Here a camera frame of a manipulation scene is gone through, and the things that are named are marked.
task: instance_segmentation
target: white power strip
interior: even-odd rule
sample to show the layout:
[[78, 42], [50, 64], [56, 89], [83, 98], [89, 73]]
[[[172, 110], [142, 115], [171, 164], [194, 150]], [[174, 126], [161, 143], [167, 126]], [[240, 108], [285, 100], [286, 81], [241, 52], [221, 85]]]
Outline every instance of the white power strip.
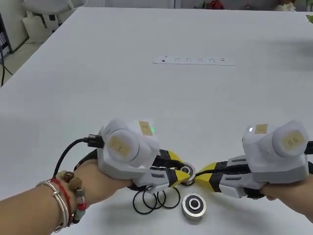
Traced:
[[234, 66], [235, 63], [225, 57], [217, 56], [155, 56], [152, 58], [154, 64], [171, 64], [171, 65], [222, 65]]

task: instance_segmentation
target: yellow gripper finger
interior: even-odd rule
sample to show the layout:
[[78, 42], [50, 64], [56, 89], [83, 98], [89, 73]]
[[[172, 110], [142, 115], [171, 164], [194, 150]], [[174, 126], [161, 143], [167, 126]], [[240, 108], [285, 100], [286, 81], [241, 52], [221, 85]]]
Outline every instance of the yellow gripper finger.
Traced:
[[[207, 165], [198, 173], [201, 173], [205, 170], [214, 170], [214, 169], [224, 169], [227, 167], [227, 161], [211, 163]], [[223, 173], [209, 173], [203, 174], [195, 177], [195, 183], [201, 187], [209, 189], [211, 192], [221, 192], [220, 190], [220, 181], [222, 179]]]

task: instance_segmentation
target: beaded bracelet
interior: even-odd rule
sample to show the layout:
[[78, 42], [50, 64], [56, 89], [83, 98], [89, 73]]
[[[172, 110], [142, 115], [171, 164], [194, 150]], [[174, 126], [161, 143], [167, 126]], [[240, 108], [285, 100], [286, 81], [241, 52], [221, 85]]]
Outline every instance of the beaded bracelet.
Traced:
[[69, 214], [68, 221], [71, 221], [71, 218], [72, 218], [72, 208], [71, 208], [71, 205], [70, 205], [70, 196], [68, 195], [68, 193], [65, 190], [65, 188], [62, 186], [62, 184], [61, 184], [59, 179], [52, 178], [50, 181], [52, 183], [55, 183], [57, 186], [59, 186], [61, 193], [64, 195], [65, 200], [67, 202], [67, 208], [68, 208], [68, 214]]
[[77, 209], [73, 216], [71, 216], [68, 226], [71, 223], [77, 224], [82, 219], [86, 213], [86, 202], [85, 202], [85, 189], [82, 188], [82, 180], [75, 177], [73, 172], [70, 171], [61, 171], [56, 175], [57, 179], [62, 179], [68, 183], [68, 187], [71, 191], [75, 193], [77, 197]]
[[38, 183], [36, 185], [36, 187], [42, 186], [42, 185], [46, 185], [53, 190], [52, 196], [57, 200], [57, 202], [60, 206], [61, 212], [62, 212], [63, 222], [61, 223], [61, 225], [56, 227], [56, 229], [54, 230], [54, 232], [57, 233], [67, 226], [68, 219], [69, 219], [68, 209], [67, 209], [65, 202], [63, 201], [62, 197], [60, 196], [60, 191], [58, 191], [53, 184], [51, 184], [49, 181], [43, 181], [43, 182]]

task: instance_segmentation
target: white table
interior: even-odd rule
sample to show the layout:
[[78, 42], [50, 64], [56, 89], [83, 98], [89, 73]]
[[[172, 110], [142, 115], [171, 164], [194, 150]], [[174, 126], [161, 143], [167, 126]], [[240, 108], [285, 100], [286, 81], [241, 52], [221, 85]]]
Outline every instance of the white table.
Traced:
[[[161, 146], [197, 169], [243, 154], [250, 123], [297, 118], [313, 137], [312, 53], [303, 13], [78, 9], [0, 90], [0, 198], [47, 179], [70, 142], [115, 117], [154, 118]], [[224, 55], [236, 66], [151, 63], [165, 54]], [[89, 151], [73, 148], [62, 169]], [[180, 208], [136, 214], [134, 192], [123, 189], [61, 234], [312, 234], [279, 201], [180, 191], [205, 197], [199, 225]]]

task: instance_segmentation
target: red string bracelet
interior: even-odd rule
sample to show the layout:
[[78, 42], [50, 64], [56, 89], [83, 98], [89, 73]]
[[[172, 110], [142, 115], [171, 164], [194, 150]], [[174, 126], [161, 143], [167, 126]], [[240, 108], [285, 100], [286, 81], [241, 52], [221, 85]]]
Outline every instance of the red string bracelet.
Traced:
[[70, 206], [70, 197], [69, 197], [67, 191], [65, 190], [65, 188], [62, 186], [61, 182], [58, 179], [52, 178], [51, 182], [56, 183], [59, 186], [60, 191], [62, 192], [62, 194], [64, 195], [64, 197], [65, 197], [65, 199], [67, 201], [68, 214], [69, 214], [68, 224], [70, 224], [71, 221], [72, 221], [72, 208]]

